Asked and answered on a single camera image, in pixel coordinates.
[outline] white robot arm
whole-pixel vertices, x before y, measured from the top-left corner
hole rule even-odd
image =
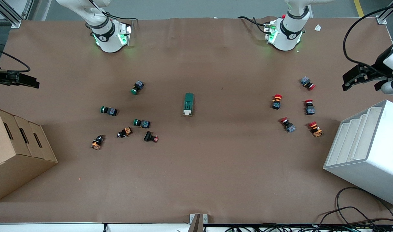
[[[387,74],[388,77],[380,75],[378,72],[374,72],[364,65],[358,64],[342,76],[344,80],[342,89],[347,91],[354,85],[360,83],[379,81],[374,85],[375,90],[381,90],[385,94],[393,95],[393,45],[378,56],[376,63],[372,67]]]
[[[129,43],[131,26],[110,19],[102,7],[111,0],[56,0],[82,17],[93,31],[96,44],[107,53],[119,51]]]
[[[285,18],[266,25],[266,41],[282,51],[292,50],[300,42],[302,30],[310,18],[308,5],[329,3],[334,0],[284,0],[288,5]]]

